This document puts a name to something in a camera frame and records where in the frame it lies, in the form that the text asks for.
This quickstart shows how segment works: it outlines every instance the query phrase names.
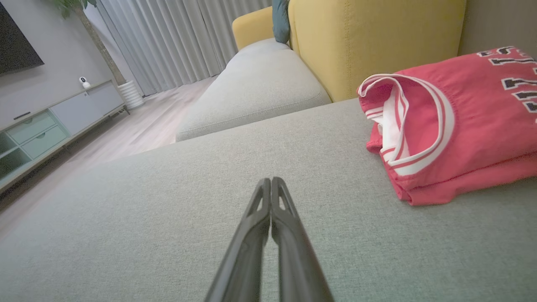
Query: tree trunk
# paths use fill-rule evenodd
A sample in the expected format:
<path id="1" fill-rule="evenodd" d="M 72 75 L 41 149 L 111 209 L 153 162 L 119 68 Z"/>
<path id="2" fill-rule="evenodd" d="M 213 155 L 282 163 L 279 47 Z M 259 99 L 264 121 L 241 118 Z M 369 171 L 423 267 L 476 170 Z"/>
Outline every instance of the tree trunk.
<path id="1" fill-rule="evenodd" d="M 115 81 L 117 82 L 118 86 L 121 86 L 127 81 L 123 77 L 123 74 L 119 71 L 118 66 L 115 64 L 114 60 L 110 56 L 110 53 L 106 49 L 106 47 L 103 44 L 103 41 L 100 39 L 99 35 L 91 25 L 90 21 L 88 20 L 88 17 L 84 13 L 84 9 L 81 6 L 74 6 L 73 7 L 74 12 L 78 15 L 80 20 L 82 21 L 82 24 L 84 24 L 84 27 L 86 27 L 86 30 L 90 34 L 91 39 L 93 40 L 93 43 L 95 43 L 95 46 L 99 49 L 101 55 L 103 56 L 103 59 L 105 60 L 106 64 L 108 64 L 108 67 L 112 71 L 112 75 L 115 78 Z"/>

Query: gray sofa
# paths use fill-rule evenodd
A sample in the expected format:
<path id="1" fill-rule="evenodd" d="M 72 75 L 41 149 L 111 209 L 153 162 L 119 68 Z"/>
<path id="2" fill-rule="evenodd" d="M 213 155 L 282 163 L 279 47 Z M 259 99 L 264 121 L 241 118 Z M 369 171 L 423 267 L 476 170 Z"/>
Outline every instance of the gray sofa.
<path id="1" fill-rule="evenodd" d="M 274 38 L 241 49 L 192 105 L 176 141 L 330 104 L 300 57 Z"/>
<path id="2" fill-rule="evenodd" d="M 399 201 L 356 100 L 114 161 L 0 241 L 0 301 L 201 301 L 259 179 L 282 177 L 336 301 L 534 301 L 537 179 Z M 278 301 L 278 250 L 262 301 Z"/>

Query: pink jersey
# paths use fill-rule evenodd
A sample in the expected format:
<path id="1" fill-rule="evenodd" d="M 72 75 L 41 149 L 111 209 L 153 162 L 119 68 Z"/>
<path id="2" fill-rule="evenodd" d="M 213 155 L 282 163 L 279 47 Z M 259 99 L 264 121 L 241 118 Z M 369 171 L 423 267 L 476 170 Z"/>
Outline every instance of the pink jersey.
<path id="1" fill-rule="evenodd" d="M 411 205 L 537 176 L 537 62 L 514 47 L 373 75 L 358 95 L 367 149 Z"/>

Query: open shelf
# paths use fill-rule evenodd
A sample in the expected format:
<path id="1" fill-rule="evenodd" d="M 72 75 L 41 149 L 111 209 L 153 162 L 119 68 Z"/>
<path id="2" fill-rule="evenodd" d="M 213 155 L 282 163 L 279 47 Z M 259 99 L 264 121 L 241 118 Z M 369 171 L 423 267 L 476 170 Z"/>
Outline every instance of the open shelf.
<path id="1" fill-rule="evenodd" d="M 6 133 L 0 132 L 0 157 L 11 153 L 16 147 L 17 144 Z"/>
<path id="2" fill-rule="evenodd" d="M 31 161 L 31 158 L 29 158 L 20 148 L 14 148 L 13 151 L 6 152 L 5 155 L 0 158 L 0 179 L 4 177 L 9 178 L 9 175 Z"/>

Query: white planter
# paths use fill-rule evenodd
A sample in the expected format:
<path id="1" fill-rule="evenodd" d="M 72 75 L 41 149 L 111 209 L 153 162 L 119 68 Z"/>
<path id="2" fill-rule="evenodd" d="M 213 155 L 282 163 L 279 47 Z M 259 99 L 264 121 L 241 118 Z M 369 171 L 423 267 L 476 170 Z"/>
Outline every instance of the white planter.
<path id="1" fill-rule="evenodd" d="M 129 81 L 119 86 L 118 88 L 119 91 L 121 91 L 123 98 L 125 99 L 127 109 L 138 108 L 141 105 L 145 104 L 144 100 L 142 99 L 142 96 L 138 92 L 138 89 L 136 89 L 136 86 L 134 85 L 134 81 Z"/>

